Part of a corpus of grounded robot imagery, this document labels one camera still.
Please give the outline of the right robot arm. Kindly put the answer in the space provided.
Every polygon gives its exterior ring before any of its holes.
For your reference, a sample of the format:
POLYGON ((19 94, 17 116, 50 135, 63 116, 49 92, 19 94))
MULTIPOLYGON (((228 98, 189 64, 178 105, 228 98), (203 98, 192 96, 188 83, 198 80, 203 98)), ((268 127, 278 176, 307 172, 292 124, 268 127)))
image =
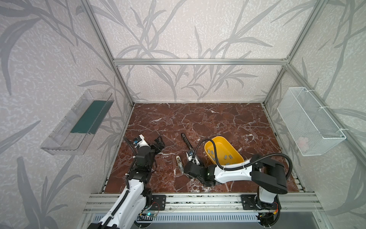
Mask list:
POLYGON ((206 187, 231 181, 252 181, 259 186, 258 204, 272 204, 278 194, 287 194, 287 180, 292 170, 292 160, 282 153, 254 155, 243 163, 227 166, 215 164, 202 167, 189 161, 184 167, 187 176, 196 178, 206 187))

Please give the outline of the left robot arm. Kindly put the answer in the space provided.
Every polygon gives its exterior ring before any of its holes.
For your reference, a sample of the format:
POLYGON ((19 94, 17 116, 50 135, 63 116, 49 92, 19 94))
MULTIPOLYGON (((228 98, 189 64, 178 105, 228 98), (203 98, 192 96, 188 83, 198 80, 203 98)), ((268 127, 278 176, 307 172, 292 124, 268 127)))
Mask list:
POLYGON ((162 152, 165 143, 161 136, 149 145, 143 135, 133 141, 124 137, 124 141, 133 152, 133 162, 125 176, 125 188, 107 214, 97 223, 91 223, 90 229, 130 229, 132 225, 146 229, 149 222, 138 222, 140 214, 153 206, 152 190, 149 183, 156 163, 155 156, 162 152))

